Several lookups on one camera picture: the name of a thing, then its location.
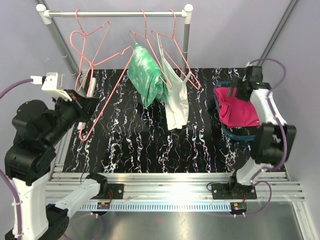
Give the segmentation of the magenta trousers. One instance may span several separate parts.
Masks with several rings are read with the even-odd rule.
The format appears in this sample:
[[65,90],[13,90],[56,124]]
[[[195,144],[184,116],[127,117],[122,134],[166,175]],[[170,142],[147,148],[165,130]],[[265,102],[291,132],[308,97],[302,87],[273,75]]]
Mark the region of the magenta trousers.
[[219,120],[229,128],[260,126],[259,117],[251,102],[235,97],[228,97],[228,87],[217,87],[214,93],[217,99]]

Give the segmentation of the black white tie-dye trousers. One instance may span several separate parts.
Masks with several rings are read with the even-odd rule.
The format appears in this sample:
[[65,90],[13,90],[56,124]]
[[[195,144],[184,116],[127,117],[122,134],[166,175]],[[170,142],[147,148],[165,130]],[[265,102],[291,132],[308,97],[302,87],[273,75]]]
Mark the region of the black white tie-dye trousers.
[[259,126],[247,126],[247,127],[232,127],[228,128],[228,131],[239,137],[254,137],[259,129]]

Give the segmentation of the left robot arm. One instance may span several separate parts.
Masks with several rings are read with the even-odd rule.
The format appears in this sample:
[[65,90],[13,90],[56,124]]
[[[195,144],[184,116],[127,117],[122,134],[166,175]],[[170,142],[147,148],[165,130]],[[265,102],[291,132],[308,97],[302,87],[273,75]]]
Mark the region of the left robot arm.
[[12,119],[16,135],[4,158],[4,177],[13,193],[14,227],[7,240],[57,240],[70,219],[91,198],[107,196],[105,176],[90,173],[72,193],[53,204],[46,202],[46,185],[56,145],[78,122],[88,122],[99,103],[66,90],[49,109],[41,100],[23,103]]

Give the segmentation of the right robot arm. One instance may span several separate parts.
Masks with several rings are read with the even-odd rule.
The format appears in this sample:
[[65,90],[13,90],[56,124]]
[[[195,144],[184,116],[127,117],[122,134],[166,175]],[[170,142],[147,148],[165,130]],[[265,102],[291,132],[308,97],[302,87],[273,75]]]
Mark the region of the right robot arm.
[[243,79],[231,82],[227,95],[250,102],[260,122],[249,160],[229,177],[227,183],[228,195],[242,198],[255,193],[255,178],[260,173],[282,168],[289,157],[297,129],[281,116],[273,99],[273,89],[263,81],[261,66],[249,64]]

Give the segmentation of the green white tie-dye trousers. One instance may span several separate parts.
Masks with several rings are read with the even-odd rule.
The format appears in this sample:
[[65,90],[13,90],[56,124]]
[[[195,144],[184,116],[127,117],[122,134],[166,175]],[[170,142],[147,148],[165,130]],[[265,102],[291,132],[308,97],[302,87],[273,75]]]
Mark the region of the green white tie-dye trousers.
[[138,43],[134,45],[128,78],[140,94],[145,107],[149,107],[155,99],[165,104],[169,103],[167,78],[149,51]]

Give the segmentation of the blue plastic basket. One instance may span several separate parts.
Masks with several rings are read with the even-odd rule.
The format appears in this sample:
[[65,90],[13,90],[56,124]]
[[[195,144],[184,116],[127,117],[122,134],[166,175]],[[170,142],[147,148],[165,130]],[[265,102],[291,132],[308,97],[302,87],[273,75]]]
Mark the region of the blue plastic basket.
[[[217,88],[228,88],[231,85],[231,81],[222,81],[222,82],[218,82],[214,85],[214,90]],[[216,96],[216,94],[214,93],[214,102],[215,102],[215,108],[217,110],[218,116],[220,116],[220,108],[219,108],[219,103],[218,103],[218,97]],[[220,122],[221,124],[221,129],[224,132],[224,134],[226,135],[226,137],[235,140],[235,141],[239,141],[239,142],[250,142],[253,141],[255,138],[255,135],[235,135],[232,132],[230,132],[227,128],[227,126],[225,124],[223,124],[222,122]]]

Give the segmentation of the black marble pattern mat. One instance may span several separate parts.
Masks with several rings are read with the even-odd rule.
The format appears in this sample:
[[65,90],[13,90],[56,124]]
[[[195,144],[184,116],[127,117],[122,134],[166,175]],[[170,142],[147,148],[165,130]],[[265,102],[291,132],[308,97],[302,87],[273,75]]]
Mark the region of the black marble pattern mat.
[[214,86],[243,77],[243,68],[195,68],[201,89],[187,87],[188,122],[168,130],[165,106],[142,104],[125,73],[103,116],[106,130],[92,140],[71,135],[64,160],[65,173],[224,173],[241,168],[251,143],[224,134],[215,107]]

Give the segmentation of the white camisole top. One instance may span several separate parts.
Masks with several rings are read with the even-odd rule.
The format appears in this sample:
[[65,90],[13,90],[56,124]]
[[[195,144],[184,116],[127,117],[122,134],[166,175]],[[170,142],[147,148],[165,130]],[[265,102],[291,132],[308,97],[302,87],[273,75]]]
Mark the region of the white camisole top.
[[167,128],[169,131],[174,129],[182,129],[188,123],[189,118],[189,101],[187,81],[185,77],[181,79],[164,56],[162,42],[160,36],[157,36],[158,48],[161,57],[161,66],[163,72],[171,82],[172,88],[168,89],[167,103],[165,104],[165,114]]

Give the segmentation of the silver clothes rack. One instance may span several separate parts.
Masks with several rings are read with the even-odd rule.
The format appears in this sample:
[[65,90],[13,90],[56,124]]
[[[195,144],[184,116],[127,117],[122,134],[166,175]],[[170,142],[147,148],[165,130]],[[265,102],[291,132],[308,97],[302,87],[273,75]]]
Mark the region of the silver clothes rack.
[[[189,47],[189,35],[190,25],[192,20],[192,13],[194,7],[191,4],[186,4],[181,11],[169,12],[169,11],[83,11],[79,13],[82,18],[93,18],[93,17],[107,17],[107,18],[124,18],[124,17],[181,17],[184,18],[184,33],[183,33],[183,47],[182,54],[186,58],[188,55]],[[47,4],[44,0],[36,1],[36,11],[39,13],[43,23],[48,27],[54,42],[60,50],[62,57],[69,69],[71,75],[76,78],[80,77],[80,82],[75,83],[75,87],[79,89],[80,94],[85,94],[85,88],[81,86],[82,83],[86,82],[86,77],[82,77],[82,68],[77,64],[67,42],[61,34],[54,18],[57,17],[70,17],[76,16],[75,12],[71,11],[60,11],[55,12],[48,9]]]

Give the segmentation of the aluminium mounting rail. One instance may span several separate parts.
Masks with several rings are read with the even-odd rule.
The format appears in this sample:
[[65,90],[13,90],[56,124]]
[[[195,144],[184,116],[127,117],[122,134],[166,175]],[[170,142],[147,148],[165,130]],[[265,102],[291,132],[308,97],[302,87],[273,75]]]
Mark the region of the aluminium mounting rail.
[[301,185],[291,181],[284,172],[264,172],[258,175],[253,193],[236,199],[226,195],[218,199],[211,183],[226,183],[229,173],[106,173],[109,184],[120,184],[113,191],[110,210],[114,212],[226,212],[237,201],[258,203],[267,201],[303,202]]

